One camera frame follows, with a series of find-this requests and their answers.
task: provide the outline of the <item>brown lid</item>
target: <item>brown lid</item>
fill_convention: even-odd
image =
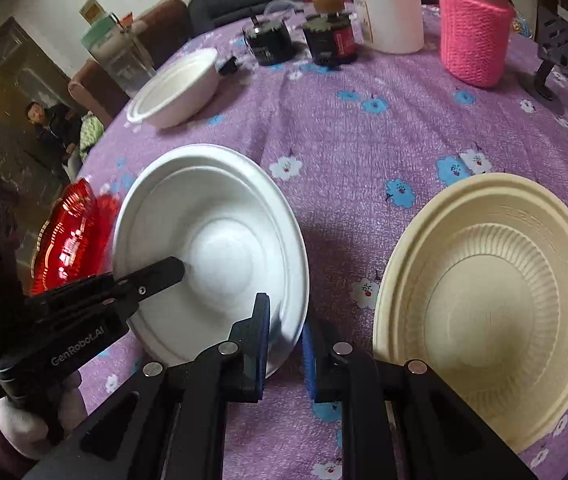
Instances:
[[[313,5],[320,14],[336,14],[344,10],[344,0],[313,0]]]

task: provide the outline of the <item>metal screw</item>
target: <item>metal screw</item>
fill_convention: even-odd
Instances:
[[[416,375],[422,375],[426,373],[426,370],[429,369],[424,361],[420,361],[419,359],[415,359],[408,363],[408,369],[411,373]]]
[[[339,343],[335,343],[333,345],[333,352],[337,355],[348,355],[353,351],[353,347],[350,343],[346,343],[346,341],[340,341]]]
[[[224,341],[217,347],[217,349],[219,350],[219,353],[221,355],[231,355],[237,352],[239,347],[237,346],[237,343],[233,343],[232,341]]]
[[[146,377],[155,377],[155,375],[159,375],[163,372],[163,366],[158,362],[147,363],[144,365],[143,371]]]

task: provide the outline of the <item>container label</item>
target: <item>container label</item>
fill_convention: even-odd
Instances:
[[[357,17],[362,29],[362,37],[366,43],[373,43],[373,29],[370,26],[370,16],[368,15],[368,6],[365,0],[353,0]]]
[[[333,33],[333,38],[335,39],[335,46],[337,47],[337,57],[355,54],[355,38],[353,37],[353,29],[351,27],[337,30]]]

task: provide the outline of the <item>pink bottle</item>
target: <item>pink bottle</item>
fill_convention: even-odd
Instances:
[[[444,67],[473,86],[495,86],[504,73],[510,25],[509,0],[440,0]]]

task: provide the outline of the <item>green lid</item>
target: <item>green lid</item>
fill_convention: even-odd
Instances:
[[[94,44],[99,43],[117,24],[117,18],[115,14],[109,14],[100,18],[92,27],[88,30],[84,37],[81,38],[81,44],[89,51],[93,48]]]

